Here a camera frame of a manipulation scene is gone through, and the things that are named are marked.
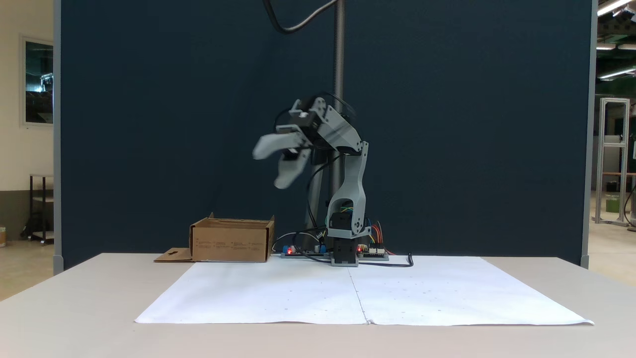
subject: white tabletop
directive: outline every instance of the white tabletop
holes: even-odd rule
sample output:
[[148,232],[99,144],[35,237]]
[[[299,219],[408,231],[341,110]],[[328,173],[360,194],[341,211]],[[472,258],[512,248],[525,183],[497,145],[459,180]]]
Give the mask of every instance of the white tabletop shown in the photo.
[[192,265],[157,256],[102,254],[0,302],[0,357],[636,355],[636,287],[559,259],[485,258],[595,326],[136,324]]

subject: black cable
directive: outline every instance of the black cable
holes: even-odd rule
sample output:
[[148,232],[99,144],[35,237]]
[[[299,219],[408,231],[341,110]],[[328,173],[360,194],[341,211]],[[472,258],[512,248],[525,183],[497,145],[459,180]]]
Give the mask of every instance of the black cable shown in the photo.
[[356,113],[356,111],[354,110],[354,108],[353,108],[353,107],[351,107],[351,105],[350,105],[349,103],[345,102],[342,98],[340,98],[340,97],[336,96],[335,94],[333,94],[333,93],[331,93],[331,92],[327,92],[327,91],[325,91],[325,90],[324,90],[324,91],[322,91],[322,92],[320,92],[320,93],[318,94],[318,96],[323,95],[323,94],[325,94],[325,95],[327,95],[327,96],[331,96],[331,97],[333,97],[333,99],[335,99],[336,101],[338,101],[338,102],[342,103],[345,107],[347,107],[347,109],[348,109],[348,110],[351,112],[351,114],[353,115],[353,118],[352,118],[352,119],[354,119],[354,120],[355,120],[355,119],[357,119],[357,113]]
[[286,110],[280,111],[280,113],[276,115],[276,118],[274,118],[274,129],[273,129],[274,133],[276,133],[276,126],[278,125],[278,119],[280,118],[280,116],[282,116],[283,114],[289,111],[291,111],[291,107],[287,108]]
[[627,202],[629,202],[629,200],[632,197],[632,194],[634,193],[634,191],[636,191],[636,185],[633,185],[632,191],[630,192],[630,195],[627,196],[627,200],[625,200],[625,205],[623,206],[623,215],[625,216],[625,220],[627,220],[627,226],[634,226],[632,224],[632,221],[627,218]]
[[296,25],[292,27],[282,27],[279,24],[278,19],[276,18],[276,14],[274,13],[274,9],[272,8],[272,4],[270,0],[263,0],[263,5],[265,5],[265,11],[267,11],[267,16],[269,16],[272,26],[274,26],[274,29],[280,32],[281,34],[288,35],[288,34],[293,34],[294,32],[305,27],[307,24],[309,24],[311,20],[314,19],[314,17],[318,16],[320,13],[332,7],[332,5],[336,3],[336,1],[337,0],[331,0],[325,5],[322,5],[320,8],[316,9],[311,15],[309,15],[305,20],[302,20],[301,22],[297,23]]
[[300,234],[300,233],[309,233],[310,231],[320,231],[320,230],[323,230],[323,229],[326,229],[326,228],[327,228],[326,226],[320,226],[320,227],[313,227],[311,229],[305,229],[305,230],[296,231],[296,233],[291,236],[291,244],[294,245],[294,248],[296,249],[296,253],[297,254],[301,254],[302,256],[306,257],[307,259],[311,259],[311,260],[314,260],[314,261],[317,261],[317,262],[322,262],[322,263],[325,263],[325,264],[331,264],[331,261],[320,260],[320,259],[316,259],[313,256],[307,255],[305,252],[303,252],[302,249],[300,249],[299,247],[296,246],[296,237],[298,236],[298,234]]
[[411,252],[406,256],[408,264],[383,264],[380,262],[359,262],[360,265],[382,266],[385,268],[410,268],[413,267],[413,254]]
[[320,171],[324,170],[324,168],[328,167],[332,162],[335,162],[336,160],[338,160],[338,158],[340,158],[341,156],[342,154],[335,157],[332,161],[327,161],[327,163],[323,164],[318,169],[316,169],[316,171],[314,171],[312,176],[309,178],[309,182],[307,183],[307,212],[309,212],[309,219],[312,221],[312,225],[314,227],[317,227],[318,225],[316,224],[316,219],[314,217],[314,213],[312,213],[312,207],[309,203],[309,187],[311,187],[312,181],[314,180],[314,177],[316,176],[316,174],[320,173]]

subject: white paper sheet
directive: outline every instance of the white paper sheet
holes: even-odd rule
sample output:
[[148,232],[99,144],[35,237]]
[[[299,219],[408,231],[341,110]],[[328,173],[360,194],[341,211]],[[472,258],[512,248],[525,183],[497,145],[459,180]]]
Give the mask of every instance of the white paper sheet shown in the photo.
[[[412,268],[337,268],[278,257],[264,264],[198,262],[135,321],[413,326],[590,322],[479,257],[413,260]],[[392,256],[391,262],[406,258]]]
[[365,324],[366,320],[346,268],[272,257],[263,264],[195,263],[135,322]]
[[[414,256],[413,261],[412,268],[349,270],[369,323],[591,323],[479,257]],[[391,262],[406,258],[392,256]]]

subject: cardboard box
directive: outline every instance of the cardboard box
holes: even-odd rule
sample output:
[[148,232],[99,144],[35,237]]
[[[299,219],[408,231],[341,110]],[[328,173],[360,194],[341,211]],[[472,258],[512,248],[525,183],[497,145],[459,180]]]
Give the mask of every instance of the cardboard box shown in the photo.
[[210,217],[190,226],[190,247],[171,248],[155,262],[266,262],[274,242],[274,217],[236,220]]
[[6,227],[0,225],[0,247],[6,246]]

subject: floor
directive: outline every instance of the floor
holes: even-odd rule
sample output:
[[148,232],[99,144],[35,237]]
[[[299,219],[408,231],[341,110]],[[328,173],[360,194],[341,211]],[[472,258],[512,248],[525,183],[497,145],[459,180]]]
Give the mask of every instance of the floor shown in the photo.
[[53,245],[9,241],[0,247],[0,301],[53,276]]
[[[594,215],[595,201],[591,200]],[[601,217],[616,219],[602,205]],[[590,221],[590,270],[636,286],[636,233],[625,227]],[[0,247],[0,301],[53,276],[53,245],[38,241],[10,241]]]
[[[590,207],[590,215],[594,216],[595,192],[591,193]],[[618,214],[608,213],[605,210],[605,201],[602,200],[600,217],[616,220]],[[589,238],[590,270],[636,286],[636,233],[622,226],[595,224],[590,221]]]

